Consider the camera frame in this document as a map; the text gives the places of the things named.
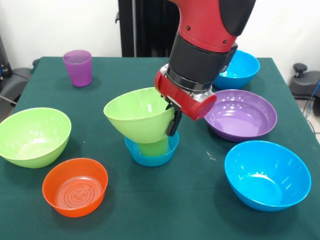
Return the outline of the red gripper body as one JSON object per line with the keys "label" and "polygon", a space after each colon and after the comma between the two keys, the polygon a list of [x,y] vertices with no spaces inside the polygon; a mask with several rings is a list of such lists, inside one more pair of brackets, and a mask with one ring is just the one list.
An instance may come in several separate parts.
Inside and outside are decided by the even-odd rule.
{"label": "red gripper body", "polygon": [[192,120],[203,118],[216,103],[216,94],[211,89],[203,93],[183,89],[171,81],[167,74],[168,69],[169,65],[165,64],[156,74],[154,82],[156,90]]}

